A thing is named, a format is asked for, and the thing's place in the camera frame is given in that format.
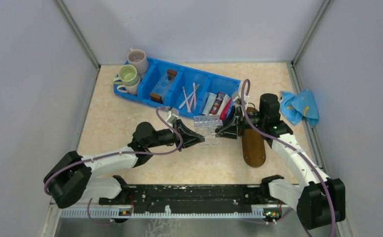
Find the blue divided storage bin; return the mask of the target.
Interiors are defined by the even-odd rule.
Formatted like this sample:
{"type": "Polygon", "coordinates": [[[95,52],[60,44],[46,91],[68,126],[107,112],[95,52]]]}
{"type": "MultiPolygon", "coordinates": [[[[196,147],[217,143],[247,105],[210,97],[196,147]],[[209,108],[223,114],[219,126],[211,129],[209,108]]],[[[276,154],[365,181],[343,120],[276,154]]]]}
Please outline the blue divided storage bin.
{"type": "Polygon", "coordinates": [[[116,90],[118,85],[113,85],[114,94],[124,99],[154,108],[159,106],[174,107],[179,111],[181,116],[193,118],[194,116],[198,116],[202,113],[209,93],[217,94],[218,92],[223,92],[224,94],[231,96],[239,89],[241,83],[237,79],[197,70],[152,57],[148,58],[148,63],[149,69],[145,77],[140,82],[137,96],[118,92],[116,90]],[[177,71],[177,76],[167,94],[167,100],[163,104],[153,102],[150,99],[150,93],[160,79],[161,75],[168,69],[177,71]],[[179,109],[178,107],[184,101],[182,87],[185,87],[186,94],[188,95],[193,92],[193,83],[196,85],[199,84],[200,87],[196,91],[197,104],[195,110],[193,109],[193,97],[189,100],[191,107],[191,112],[189,113],[186,105],[182,109],[179,109]]]}

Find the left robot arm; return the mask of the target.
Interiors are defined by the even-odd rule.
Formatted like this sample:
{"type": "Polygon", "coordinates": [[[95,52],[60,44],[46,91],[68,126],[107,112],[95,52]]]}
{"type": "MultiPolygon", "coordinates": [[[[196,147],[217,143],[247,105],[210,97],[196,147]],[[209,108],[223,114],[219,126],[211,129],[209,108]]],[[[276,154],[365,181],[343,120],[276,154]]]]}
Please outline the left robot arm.
{"type": "Polygon", "coordinates": [[[129,200],[127,183],[119,176],[107,174],[144,165],[155,156],[150,148],[175,146],[164,154],[171,154],[205,141],[203,135],[191,130],[181,120],[173,126],[157,131],[149,122],[142,122],[126,146],[107,153],[81,156],[71,151],[45,176],[45,192],[52,196],[60,209],[68,208],[80,200],[91,198],[112,199],[117,204],[129,200]]]}

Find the white ceramic mug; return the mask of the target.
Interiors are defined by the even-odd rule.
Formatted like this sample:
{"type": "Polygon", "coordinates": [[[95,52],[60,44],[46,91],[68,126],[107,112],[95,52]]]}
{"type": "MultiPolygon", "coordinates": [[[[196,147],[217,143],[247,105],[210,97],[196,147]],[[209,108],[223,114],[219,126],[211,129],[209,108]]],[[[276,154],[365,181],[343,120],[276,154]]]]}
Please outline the white ceramic mug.
{"type": "Polygon", "coordinates": [[[118,85],[116,87],[116,90],[120,93],[127,93],[133,96],[137,96],[139,85],[140,85],[140,80],[135,85],[131,85],[131,86],[126,86],[124,84],[118,85]]]}

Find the clear textured acrylic tray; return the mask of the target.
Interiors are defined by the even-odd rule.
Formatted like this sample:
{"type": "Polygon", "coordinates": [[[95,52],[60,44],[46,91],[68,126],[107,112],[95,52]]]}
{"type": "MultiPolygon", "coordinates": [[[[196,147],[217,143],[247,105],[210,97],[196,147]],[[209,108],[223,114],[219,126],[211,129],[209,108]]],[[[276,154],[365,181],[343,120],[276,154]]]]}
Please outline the clear textured acrylic tray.
{"type": "Polygon", "coordinates": [[[195,132],[204,137],[204,142],[198,146],[215,146],[221,144],[221,139],[216,137],[216,129],[222,127],[223,123],[219,115],[194,116],[195,132]]]}

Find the brown oval wooden tray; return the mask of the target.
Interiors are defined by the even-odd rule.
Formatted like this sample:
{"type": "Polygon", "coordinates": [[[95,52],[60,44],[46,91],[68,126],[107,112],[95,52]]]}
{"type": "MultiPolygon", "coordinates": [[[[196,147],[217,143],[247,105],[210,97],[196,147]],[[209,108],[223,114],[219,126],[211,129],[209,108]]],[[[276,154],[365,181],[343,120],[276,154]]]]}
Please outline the brown oval wooden tray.
{"type": "Polygon", "coordinates": [[[242,136],[243,159],[250,167],[258,168],[266,161],[264,139],[252,129],[251,126],[245,129],[242,136]]]}

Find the clear holder with wooden ends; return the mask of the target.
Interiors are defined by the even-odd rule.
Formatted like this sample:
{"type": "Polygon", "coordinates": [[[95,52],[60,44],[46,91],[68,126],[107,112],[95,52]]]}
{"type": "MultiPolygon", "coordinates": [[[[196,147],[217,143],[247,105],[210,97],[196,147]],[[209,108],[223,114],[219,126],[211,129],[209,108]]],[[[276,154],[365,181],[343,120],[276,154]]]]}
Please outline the clear holder with wooden ends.
{"type": "Polygon", "coordinates": [[[172,69],[168,69],[165,73],[163,73],[150,93],[151,101],[160,104],[165,103],[167,100],[167,94],[176,76],[177,71],[174,71],[172,69]]]}

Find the green ceramic mug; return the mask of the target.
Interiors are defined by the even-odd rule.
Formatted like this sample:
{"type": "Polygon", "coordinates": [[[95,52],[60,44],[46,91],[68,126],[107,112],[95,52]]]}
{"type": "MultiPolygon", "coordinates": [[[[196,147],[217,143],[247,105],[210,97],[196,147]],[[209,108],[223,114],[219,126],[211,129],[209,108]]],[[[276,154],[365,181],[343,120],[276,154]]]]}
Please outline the green ceramic mug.
{"type": "Polygon", "coordinates": [[[120,67],[118,74],[113,79],[115,85],[134,86],[140,82],[140,76],[137,69],[130,64],[120,67]]]}

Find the light pink toothbrush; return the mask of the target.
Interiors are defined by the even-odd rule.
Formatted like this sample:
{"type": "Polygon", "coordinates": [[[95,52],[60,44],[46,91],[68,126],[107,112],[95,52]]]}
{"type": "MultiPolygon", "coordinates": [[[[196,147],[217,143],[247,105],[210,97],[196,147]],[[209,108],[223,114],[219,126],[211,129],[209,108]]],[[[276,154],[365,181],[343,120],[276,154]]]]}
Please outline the light pink toothbrush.
{"type": "Polygon", "coordinates": [[[197,104],[197,96],[196,96],[197,86],[195,83],[193,83],[193,109],[196,109],[197,104]]]}

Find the white tube orange cap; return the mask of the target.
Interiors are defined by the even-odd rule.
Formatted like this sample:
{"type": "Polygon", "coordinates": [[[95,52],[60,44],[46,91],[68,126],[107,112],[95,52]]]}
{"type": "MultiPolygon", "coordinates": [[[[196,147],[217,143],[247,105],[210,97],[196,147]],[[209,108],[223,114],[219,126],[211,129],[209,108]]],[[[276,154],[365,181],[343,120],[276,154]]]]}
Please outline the white tube orange cap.
{"type": "Polygon", "coordinates": [[[230,96],[228,94],[225,94],[222,103],[219,106],[218,112],[216,113],[217,115],[221,115],[224,108],[226,107],[226,104],[229,102],[230,96]]]}

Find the grey ceramic mug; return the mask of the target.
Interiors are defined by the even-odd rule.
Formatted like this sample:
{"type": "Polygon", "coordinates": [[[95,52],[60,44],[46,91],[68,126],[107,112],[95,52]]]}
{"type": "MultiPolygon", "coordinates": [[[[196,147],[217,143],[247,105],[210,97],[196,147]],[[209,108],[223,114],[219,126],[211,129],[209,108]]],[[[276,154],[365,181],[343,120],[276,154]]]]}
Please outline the grey ceramic mug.
{"type": "Polygon", "coordinates": [[[139,75],[144,75],[148,72],[149,63],[147,55],[141,49],[130,49],[128,53],[128,63],[136,68],[139,75]]]}

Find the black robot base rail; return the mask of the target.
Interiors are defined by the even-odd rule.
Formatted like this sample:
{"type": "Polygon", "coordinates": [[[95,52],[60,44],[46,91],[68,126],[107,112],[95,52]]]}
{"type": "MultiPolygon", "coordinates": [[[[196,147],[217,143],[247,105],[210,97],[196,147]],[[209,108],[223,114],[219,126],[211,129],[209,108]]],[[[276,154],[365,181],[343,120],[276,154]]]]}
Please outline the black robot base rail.
{"type": "Polygon", "coordinates": [[[282,203],[266,197],[260,185],[128,185],[115,198],[101,197],[100,205],[127,205],[130,214],[182,217],[238,217],[279,219],[282,203]]]}

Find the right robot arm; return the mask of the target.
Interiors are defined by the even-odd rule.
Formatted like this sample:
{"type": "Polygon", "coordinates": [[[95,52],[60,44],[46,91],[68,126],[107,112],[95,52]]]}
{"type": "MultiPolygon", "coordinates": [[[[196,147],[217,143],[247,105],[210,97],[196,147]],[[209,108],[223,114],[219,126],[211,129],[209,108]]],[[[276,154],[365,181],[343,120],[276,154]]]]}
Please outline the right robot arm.
{"type": "Polygon", "coordinates": [[[286,163],[296,177],[293,185],[282,177],[270,176],[261,182],[260,198],[265,203],[281,200],[296,211],[304,228],[312,230],[346,218],[345,185],[341,179],[332,179],[322,171],[299,145],[291,128],[281,120],[279,99],[266,93],[260,97],[259,110],[245,112],[247,103],[235,92],[235,108],[216,130],[217,137],[243,137],[247,130],[259,133],[286,163]]]}

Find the blue crumpled cloth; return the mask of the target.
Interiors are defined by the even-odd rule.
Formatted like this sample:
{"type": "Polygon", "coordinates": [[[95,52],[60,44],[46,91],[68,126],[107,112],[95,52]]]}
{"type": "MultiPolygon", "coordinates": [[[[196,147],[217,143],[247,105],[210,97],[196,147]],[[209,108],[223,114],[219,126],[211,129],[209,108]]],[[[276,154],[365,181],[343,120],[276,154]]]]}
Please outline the blue crumpled cloth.
{"type": "Polygon", "coordinates": [[[299,94],[289,91],[280,92],[280,112],[293,125],[297,125],[303,119],[314,127],[319,122],[319,113],[314,96],[309,89],[299,94]]]}

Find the white tube black cap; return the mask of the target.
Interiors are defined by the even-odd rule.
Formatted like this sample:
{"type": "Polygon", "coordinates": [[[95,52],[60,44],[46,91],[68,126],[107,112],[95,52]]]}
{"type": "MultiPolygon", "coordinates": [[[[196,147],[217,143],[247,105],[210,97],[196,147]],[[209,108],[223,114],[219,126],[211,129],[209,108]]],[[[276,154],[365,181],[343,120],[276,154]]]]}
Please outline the white tube black cap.
{"type": "Polygon", "coordinates": [[[215,100],[216,100],[216,94],[209,93],[206,104],[205,104],[204,109],[202,111],[203,115],[207,116],[210,113],[215,100]]]}

